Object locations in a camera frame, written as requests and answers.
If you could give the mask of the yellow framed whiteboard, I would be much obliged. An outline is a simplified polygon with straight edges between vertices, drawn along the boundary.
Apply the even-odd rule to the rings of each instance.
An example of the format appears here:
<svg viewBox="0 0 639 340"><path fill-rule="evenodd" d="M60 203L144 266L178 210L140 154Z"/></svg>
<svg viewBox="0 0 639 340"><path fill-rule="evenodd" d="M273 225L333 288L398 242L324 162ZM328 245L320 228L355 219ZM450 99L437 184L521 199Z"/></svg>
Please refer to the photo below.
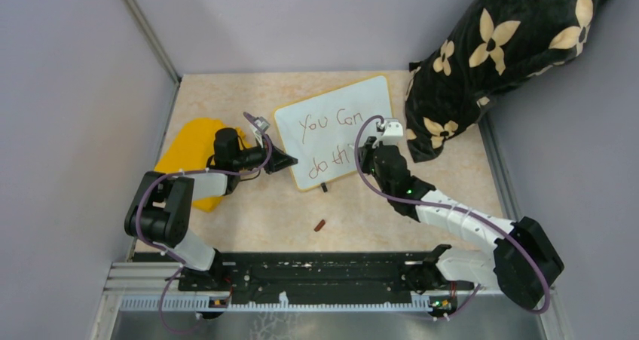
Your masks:
<svg viewBox="0 0 639 340"><path fill-rule="evenodd" d="M297 189L308 191L353 173L356 135L374 115L392 116L385 75L275 109L283 150L298 159L290 167Z"/></svg>

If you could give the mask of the brown marker cap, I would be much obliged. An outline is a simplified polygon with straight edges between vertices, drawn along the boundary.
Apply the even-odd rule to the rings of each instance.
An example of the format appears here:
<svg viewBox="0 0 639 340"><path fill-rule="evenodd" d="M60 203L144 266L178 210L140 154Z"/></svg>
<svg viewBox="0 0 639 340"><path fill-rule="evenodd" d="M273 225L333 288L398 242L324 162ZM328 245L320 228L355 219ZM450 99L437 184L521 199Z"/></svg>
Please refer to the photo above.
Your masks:
<svg viewBox="0 0 639 340"><path fill-rule="evenodd" d="M326 224L326 221L324 219L320 220L317 225L315 226L315 228L313 229L315 232L320 231Z"/></svg>

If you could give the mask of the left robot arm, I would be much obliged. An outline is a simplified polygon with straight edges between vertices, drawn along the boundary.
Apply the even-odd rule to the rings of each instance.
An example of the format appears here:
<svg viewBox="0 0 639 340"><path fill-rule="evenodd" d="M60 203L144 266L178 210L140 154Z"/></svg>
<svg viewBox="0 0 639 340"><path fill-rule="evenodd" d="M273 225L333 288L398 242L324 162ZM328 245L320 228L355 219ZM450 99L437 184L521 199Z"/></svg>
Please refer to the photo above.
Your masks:
<svg viewBox="0 0 639 340"><path fill-rule="evenodd" d="M247 148L237 130L222 128L202 170L145 173L124 220L125 233L174 258L184 274L196 275L206 289L220 288L226 279L221 253L189 228L191 205L230 195L243 175L272 174L298 163L273 145L263 130L257 131L256 141L256 146Z"/></svg>

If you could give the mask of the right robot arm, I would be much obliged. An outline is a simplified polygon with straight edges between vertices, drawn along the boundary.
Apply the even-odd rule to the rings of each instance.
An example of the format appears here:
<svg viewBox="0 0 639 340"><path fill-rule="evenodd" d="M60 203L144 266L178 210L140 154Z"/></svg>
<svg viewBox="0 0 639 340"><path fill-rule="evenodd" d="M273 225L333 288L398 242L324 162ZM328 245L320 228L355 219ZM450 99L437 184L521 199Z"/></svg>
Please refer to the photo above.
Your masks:
<svg viewBox="0 0 639 340"><path fill-rule="evenodd" d="M356 149L359 171L371 176L371 189L385 198L401 216L443 229L471 244L475 250L444 250L424 269L434 289L452 281L498 288L521 308L540 313L547 309L551 285L564 263L537 220L489 216L450 198L434 185L412 175L395 145L370 136Z"/></svg>

